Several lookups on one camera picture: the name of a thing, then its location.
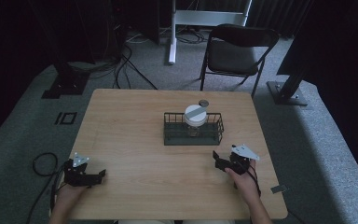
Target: hand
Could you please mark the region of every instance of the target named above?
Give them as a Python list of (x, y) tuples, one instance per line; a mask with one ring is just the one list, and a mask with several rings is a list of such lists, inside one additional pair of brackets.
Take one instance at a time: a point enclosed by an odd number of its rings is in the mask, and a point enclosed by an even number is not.
[(57, 200), (51, 213), (49, 223), (66, 223), (66, 219), (86, 188), (87, 187), (73, 187), (69, 184), (62, 186), (58, 191)]
[[(255, 160), (251, 160), (250, 165), (255, 169)], [(256, 176), (254, 169), (249, 168), (248, 171), (253, 176)], [(260, 201), (256, 183), (248, 173), (245, 173), (243, 175), (238, 175), (237, 173), (235, 173), (233, 170), (229, 168), (226, 168), (225, 171), (234, 180), (234, 182), (237, 185), (238, 191), (241, 194), (241, 197), (248, 205), (258, 203)]]

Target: wire basket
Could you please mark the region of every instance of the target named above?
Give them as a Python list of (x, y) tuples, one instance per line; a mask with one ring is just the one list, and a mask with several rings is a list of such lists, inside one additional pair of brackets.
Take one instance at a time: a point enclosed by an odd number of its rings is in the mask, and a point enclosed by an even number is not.
[(185, 122), (185, 113), (164, 113), (165, 146), (218, 146), (223, 138), (220, 113), (207, 113), (205, 123), (197, 128)]

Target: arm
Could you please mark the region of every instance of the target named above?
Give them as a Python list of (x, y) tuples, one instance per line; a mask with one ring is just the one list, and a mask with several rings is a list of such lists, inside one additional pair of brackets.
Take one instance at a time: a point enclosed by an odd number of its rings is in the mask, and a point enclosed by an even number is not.
[[(251, 166), (255, 168), (255, 160), (251, 160)], [(249, 172), (255, 176), (255, 170), (250, 168)], [(234, 180), (242, 199), (248, 204), (251, 219), (254, 224), (271, 224), (269, 213), (258, 196), (254, 180), (248, 173), (238, 175), (233, 170), (226, 168), (226, 173)]]
[(51, 212), (49, 224), (67, 223), (69, 214), (86, 188), (87, 187), (73, 187), (70, 185), (61, 187), (58, 191), (54, 209)]

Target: gray carpet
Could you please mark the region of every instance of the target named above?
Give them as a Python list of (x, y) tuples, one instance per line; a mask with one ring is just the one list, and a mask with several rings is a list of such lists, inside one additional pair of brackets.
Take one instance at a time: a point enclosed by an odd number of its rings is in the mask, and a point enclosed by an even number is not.
[[(176, 64), (168, 65), (169, 43), (165, 39), (160, 45), (140, 39), (133, 41), (141, 43), (128, 43), (132, 49), (131, 62), (159, 89), (199, 89), (196, 78), (200, 75), (205, 43), (178, 42)], [(286, 205), (305, 223), (358, 223), (358, 166), (316, 87), (306, 82), (300, 85), (310, 103), (307, 107), (275, 105), (269, 94), (267, 81), (287, 79), (276, 73), (291, 42), (281, 39), (268, 56), (254, 98), (278, 179), (290, 189), (283, 194)], [(84, 63), (75, 65), (90, 67)], [(151, 89), (129, 67), (126, 73), (132, 89)], [(59, 164), (66, 161), (93, 90), (112, 88), (114, 83), (113, 73), (97, 72), (91, 75), (83, 95), (42, 100), (44, 90), (49, 89), (55, 77), (52, 66), (37, 76), (0, 129), (0, 223), (25, 223), (35, 198), (48, 181), (34, 173), (34, 158), (43, 152), (53, 152)], [(121, 88), (129, 87), (124, 73), (118, 81)], [(241, 86), (240, 81), (240, 78), (208, 76), (204, 90), (250, 92), (255, 79), (249, 78)], [(60, 113), (73, 112), (77, 113), (73, 124), (56, 124)], [(49, 173), (52, 163), (46, 158), (37, 167)], [(43, 193), (31, 223), (48, 222), (48, 192)], [(300, 222), (289, 214), (274, 223)]]

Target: chair backrest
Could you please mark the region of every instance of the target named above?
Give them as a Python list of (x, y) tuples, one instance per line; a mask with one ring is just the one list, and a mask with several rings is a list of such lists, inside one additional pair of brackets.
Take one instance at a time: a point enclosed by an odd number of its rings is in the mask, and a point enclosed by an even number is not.
[(213, 38), (219, 38), (230, 44), (244, 48), (272, 48), (278, 42), (279, 35), (271, 29), (220, 24), (212, 29), (209, 34), (208, 43), (211, 42)]

